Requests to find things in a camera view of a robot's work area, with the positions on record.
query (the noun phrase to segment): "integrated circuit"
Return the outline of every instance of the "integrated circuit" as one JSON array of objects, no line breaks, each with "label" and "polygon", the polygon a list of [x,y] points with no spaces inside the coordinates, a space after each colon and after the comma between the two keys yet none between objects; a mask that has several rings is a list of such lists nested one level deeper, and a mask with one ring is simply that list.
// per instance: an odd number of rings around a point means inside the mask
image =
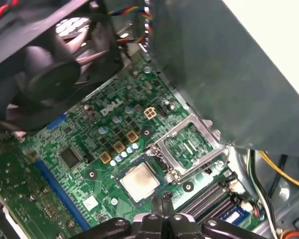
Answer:
[{"label": "integrated circuit", "polygon": [[141,163],[129,170],[120,179],[120,183],[136,203],[148,198],[160,185],[159,180],[151,172],[146,163]]},{"label": "integrated circuit", "polygon": [[80,156],[72,147],[68,147],[63,150],[60,153],[60,157],[70,169],[74,168],[78,163],[80,163]]}]

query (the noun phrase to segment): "green circuit board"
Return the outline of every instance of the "green circuit board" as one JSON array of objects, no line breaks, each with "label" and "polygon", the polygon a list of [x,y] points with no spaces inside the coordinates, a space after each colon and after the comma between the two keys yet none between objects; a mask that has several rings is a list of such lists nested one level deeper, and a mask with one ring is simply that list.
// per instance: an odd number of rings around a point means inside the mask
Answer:
[{"label": "green circuit board", "polygon": [[[146,114],[147,109],[152,109],[153,118]],[[132,67],[69,110],[64,123],[26,138],[19,146],[25,154],[35,151],[37,159],[44,161],[90,225],[111,217],[133,220],[138,213],[150,212],[151,203],[149,199],[136,202],[129,195],[120,183],[122,172],[132,168],[134,161],[136,164],[144,161],[147,167],[160,171],[153,158],[140,157],[149,144],[187,116],[187,111],[147,63],[134,57]],[[207,141],[200,142],[203,143],[200,146],[206,144],[212,150]],[[79,160],[69,166],[64,151]],[[159,184],[155,193],[172,190],[176,207],[212,181],[212,175],[200,174],[194,180],[197,190],[184,193],[181,185],[166,186],[163,175],[163,171],[155,175]],[[91,198],[94,204],[86,207]]]},{"label": "green circuit board", "polygon": [[[177,209],[208,184],[224,180],[227,171],[213,164],[224,157],[213,159],[208,170],[202,167],[186,181],[192,183],[188,191],[184,184],[168,184],[157,157],[144,154],[188,115],[148,62],[135,55],[132,65],[71,108],[60,125],[21,142],[3,143],[0,197],[34,239],[55,238],[57,233],[69,238],[81,231],[76,222],[67,227],[71,216],[53,192],[42,193],[47,182],[33,165],[36,160],[46,165],[90,226],[113,217],[133,221],[136,214],[151,211],[152,195],[166,191],[172,192]],[[185,168],[214,149],[191,124],[165,144]],[[6,170],[9,187],[4,187]],[[44,211],[47,205],[62,216],[51,220]],[[244,227],[250,230],[260,223],[252,215],[248,220]]]},{"label": "green circuit board", "polygon": [[28,238],[55,239],[57,235],[69,238],[82,231],[13,142],[0,144],[0,199]]}]

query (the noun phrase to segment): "gray metal panel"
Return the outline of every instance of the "gray metal panel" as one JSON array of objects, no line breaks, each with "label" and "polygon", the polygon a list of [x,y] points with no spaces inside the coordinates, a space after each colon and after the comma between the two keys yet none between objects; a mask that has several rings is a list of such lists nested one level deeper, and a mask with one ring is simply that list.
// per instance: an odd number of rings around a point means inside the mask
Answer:
[{"label": "gray metal panel", "polygon": [[152,1],[152,56],[222,140],[299,156],[299,95],[221,0]]}]

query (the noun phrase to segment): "sticker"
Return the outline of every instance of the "sticker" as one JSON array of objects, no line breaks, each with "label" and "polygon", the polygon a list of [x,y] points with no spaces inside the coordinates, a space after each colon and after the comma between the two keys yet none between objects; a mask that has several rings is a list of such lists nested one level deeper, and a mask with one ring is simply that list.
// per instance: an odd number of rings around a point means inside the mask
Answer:
[{"label": "sticker", "polygon": [[90,212],[93,208],[95,208],[99,203],[96,201],[95,197],[91,195],[86,200],[84,200],[83,205]]}]

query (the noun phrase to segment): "black fan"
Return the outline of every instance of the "black fan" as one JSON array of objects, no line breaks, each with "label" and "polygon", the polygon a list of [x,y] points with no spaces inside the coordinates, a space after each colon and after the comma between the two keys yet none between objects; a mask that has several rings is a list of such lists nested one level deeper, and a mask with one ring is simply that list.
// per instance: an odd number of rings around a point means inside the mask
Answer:
[{"label": "black fan", "polygon": [[[0,42],[0,57],[3,54],[2,58],[6,58],[0,62],[0,129],[41,129],[122,68],[114,30],[103,2],[96,1],[94,7],[87,1],[77,1],[76,5],[73,2],[75,0],[40,21],[33,21],[32,6],[29,17],[32,20],[28,19],[29,23],[24,26],[18,25],[19,32],[11,29],[11,25],[5,26],[5,34],[14,37],[16,44],[5,46]],[[65,9],[72,11],[60,15]],[[55,26],[73,16],[88,17],[89,26],[65,43]],[[33,37],[29,25],[39,22],[40,28],[47,29]],[[20,32],[29,36],[21,36],[24,42],[18,39]]]}]

